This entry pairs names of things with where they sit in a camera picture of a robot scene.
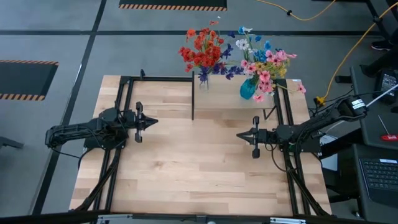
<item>blue flower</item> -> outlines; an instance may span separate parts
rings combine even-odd
[[[267,59],[266,52],[264,50],[258,50],[254,53],[253,57],[259,62],[265,62]]]
[[[220,72],[220,63],[217,63],[213,67],[213,74],[219,74]]]
[[[242,74],[243,70],[244,70],[244,68],[242,68],[242,67],[237,67],[236,70],[235,70],[235,75],[240,75],[240,74]]]
[[[229,73],[229,74],[227,74],[227,75],[225,76],[225,78],[228,79],[228,80],[231,80],[231,78],[233,78],[233,77],[234,77],[234,74],[233,74],[233,73]]]
[[[201,82],[207,81],[207,80],[208,80],[208,71],[209,71],[209,68],[208,68],[208,67],[203,67],[203,66],[201,66],[201,67],[200,67],[200,70],[201,70],[201,73],[199,73],[199,80],[200,80]]]
[[[239,33],[239,34],[244,34],[244,31],[243,31],[243,26],[239,27],[239,29],[238,29],[238,33]]]
[[[233,50],[233,48],[231,47],[231,44],[228,44],[228,48],[221,54],[221,58],[223,58],[223,56],[225,56],[225,59],[228,59],[228,56],[231,56],[231,51]]]
[[[225,75],[227,72],[228,72],[228,68],[226,68],[226,67],[222,67],[222,68],[221,68],[221,72],[220,72],[220,73],[221,73],[222,75]]]
[[[232,38],[235,38],[235,34],[234,34],[233,31],[230,31],[230,32],[228,33],[228,35],[229,35],[230,37],[232,37]]]
[[[269,43],[269,40],[267,40],[266,43],[264,44],[264,49],[265,50],[271,49],[271,44]]]

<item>gray floor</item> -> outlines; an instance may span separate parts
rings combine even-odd
[[[0,30],[91,30],[100,2],[0,0]],[[313,16],[328,4],[311,0],[280,0],[278,3],[292,9],[300,17]],[[374,1],[374,4],[378,13],[387,7],[384,1]],[[296,21],[283,11],[254,0],[228,0],[228,12],[133,11],[118,9],[117,6],[118,0],[108,0],[99,30],[186,30],[206,26],[217,16],[221,17],[221,30],[235,30],[242,25],[255,30],[366,30],[372,23],[364,4],[346,2],[336,3],[324,15],[310,22]],[[385,23],[389,31],[396,27],[396,21],[390,15]],[[298,54],[287,78],[303,80],[310,106],[314,96],[325,93],[335,68],[359,39],[306,36],[265,38],[274,47]],[[147,75],[187,75],[177,55],[184,40],[185,37],[179,35],[97,36],[71,123],[86,122],[93,116],[103,75],[138,75],[141,68]],[[380,57],[380,52],[369,47],[374,40],[377,39],[364,39],[347,60],[340,75],[348,75],[349,66],[369,63]],[[0,35],[2,59],[60,62],[45,101],[0,101],[0,135],[25,143],[21,150],[4,147],[0,151],[0,217],[30,212],[49,154],[44,146],[45,131],[61,120],[87,41],[87,35]],[[233,55],[232,59],[240,58],[237,52]],[[330,98],[345,93],[349,88],[350,85],[334,83]],[[330,134],[341,136],[356,127],[358,124],[355,123],[342,124]],[[62,150],[80,155],[82,141],[68,142]],[[60,156],[44,213],[68,210],[76,174],[77,160]],[[352,203],[334,204],[333,213],[339,217],[352,217],[352,206]]]

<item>clear vase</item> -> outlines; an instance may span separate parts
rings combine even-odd
[[[240,94],[244,99],[248,100],[254,95],[254,92],[256,92],[256,86],[253,84],[251,78],[248,78],[241,85]]]

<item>cable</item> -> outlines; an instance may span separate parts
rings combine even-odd
[[[333,3],[336,2],[336,0],[333,0],[324,10],[322,10],[322,11],[319,12],[317,15],[315,15],[315,16],[313,16],[313,17],[311,17],[311,18],[308,18],[308,19],[301,19],[301,18],[295,16],[295,15],[292,13],[291,10],[287,10],[287,9],[285,9],[284,7],[282,7],[282,6],[278,5],[278,4],[275,4],[275,3],[272,3],[272,2],[267,2],[267,1],[262,1],[262,0],[257,0],[257,1],[258,1],[258,2],[262,2],[262,3],[266,3],[266,4],[271,5],[271,6],[278,7],[279,9],[281,9],[281,10],[287,12],[287,14],[288,14],[289,16],[292,16],[292,17],[294,17],[294,18],[296,18],[296,19],[298,19],[298,20],[300,20],[300,21],[310,21],[310,20],[312,20],[312,19],[314,19],[314,18],[320,16],[322,13],[324,13],[326,10],[328,10],[328,8],[329,8]]]
[[[54,148],[50,148],[51,150],[53,150],[54,152],[57,152],[57,153],[59,153],[59,154],[62,154],[62,155],[66,155],[66,156],[70,156],[70,157],[74,157],[74,158],[77,158],[77,159],[80,159],[80,157],[78,157],[78,156],[74,156],[74,155],[71,155],[71,154],[67,154],[67,153],[64,153],[64,152],[60,152],[60,151],[58,151],[58,150],[55,150]]]
[[[387,14],[387,12],[389,12],[393,7],[397,6],[398,2],[393,4],[391,7],[389,7],[387,10],[385,10],[380,16],[379,19],[383,18],[384,15]],[[359,41],[357,41],[357,43],[354,45],[353,48],[351,48],[351,50],[349,50],[349,52],[346,54],[346,56],[344,57],[343,61],[339,64],[339,66],[337,67],[336,71],[334,72],[333,76],[331,77],[330,81],[329,81],[329,85],[328,85],[328,89],[326,91],[325,96],[323,97],[319,97],[317,96],[316,99],[318,101],[318,104],[320,106],[324,106],[325,105],[325,99],[328,97],[329,92],[330,92],[330,88],[331,88],[331,84],[333,83],[333,79],[335,78],[336,74],[338,73],[338,71],[340,70],[341,66],[343,66],[343,64],[346,62],[347,58],[349,57],[349,55],[352,53],[352,51],[362,42],[362,40],[365,38],[365,36],[370,32],[371,29],[373,29],[373,27],[376,25],[376,23],[374,22],[369,29],[362,35],[362,37],[359,39]]]

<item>artificial flower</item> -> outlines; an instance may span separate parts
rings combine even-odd
[[[193,68],[192,64],[187,64],[187,68],[185,69],[185,72],[189,72]]]
[[[271,78],[271,74],[268,71],[262,71],[259,78],[262,82],[267,82]]]
[[[248,66],[248,61],[243,59],[242,62],[241,62],[241,66],[246,68]]]
[[[302,92],[303,94],[304,94],[305,92],[307,92],[307,90],[304,88],[303,84],[301,84],[301,83],[298,84],[298,90],[297,90],[297,91],[300,91],[300,92]]]
[[[263,102],[264,101],[264,96],[261,94],[261,95],[254,95],[253,96],[253,99],[254,99],[254,101],[256,102],[256,103],[260,103],[260,102]]]
[[[210,37],[212,39],[216,38],[217,37],[217,33],[214,30],[210,31]]]
[[[228,33],[228,36],[230,36],[230,37],[232,37],[232,38],[235,38],[235,34],[234,34],[233,31],[230,31],[230,32]]]
[[[196,32],[194,29],[189,29],[189,30],[187,31],[187,42],[188,42],[188,39],[191,39],[191,38],[194,37],[196,34],[197,34],[197,32]]]
[[[248,29],[248,28],[246,28],[246,27],[243,27],[243,31],[245,31],[245,32],[250,32],[252,29]]]
[[[207,34],[209,34],[210,29],[209,29],[209,28],[203,28],[201,31],[202,31],[205,35],[207,35]]]
[[[239,34],[244,34],[243,28],[244,28],[243,26],[239,27],[239,29],[238,29]]]
[[[266,43],[264,44],[264,49],[266,49],[266,50],[271,49],[271,44],[269,43],[269,40],[267,40]]]
[[[241,50],[247,50],[249,48],[248,40],[241,39],[236,41],[236,46],[239,47]]]

